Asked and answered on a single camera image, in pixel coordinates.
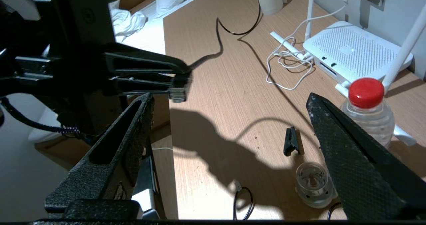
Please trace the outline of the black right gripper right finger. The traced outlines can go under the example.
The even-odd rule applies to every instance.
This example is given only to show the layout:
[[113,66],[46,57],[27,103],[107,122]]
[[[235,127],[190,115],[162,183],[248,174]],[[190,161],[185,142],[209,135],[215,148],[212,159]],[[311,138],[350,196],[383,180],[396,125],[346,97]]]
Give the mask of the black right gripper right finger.
[[325,97],[306,108],[349,220],[425,220],[422,178]]

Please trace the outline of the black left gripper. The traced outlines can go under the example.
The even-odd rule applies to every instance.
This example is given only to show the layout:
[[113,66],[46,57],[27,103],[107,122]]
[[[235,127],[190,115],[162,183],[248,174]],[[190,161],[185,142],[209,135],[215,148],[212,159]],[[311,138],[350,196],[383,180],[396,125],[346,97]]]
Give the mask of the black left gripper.
[[[185,96],[192,69],[167,55],[116,43],[112,0],[35,0],[41,18],[1,15],[1,106],[19,122],[61,134],[103,134],[125,109],[121,96]],[[112,76],[177,74],[186,76]],[[31,94],[58,115],[60,126],[27,118],[9,101]]]

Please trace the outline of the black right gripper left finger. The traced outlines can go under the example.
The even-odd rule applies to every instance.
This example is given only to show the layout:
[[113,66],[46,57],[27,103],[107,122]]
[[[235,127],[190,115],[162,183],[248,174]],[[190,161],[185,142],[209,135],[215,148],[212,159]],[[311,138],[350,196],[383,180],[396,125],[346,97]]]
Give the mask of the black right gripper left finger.
[[155,99],[137,97],[47,196],[55,220],[136,220],[132,200],[140,166],[152,156],[150,132]]

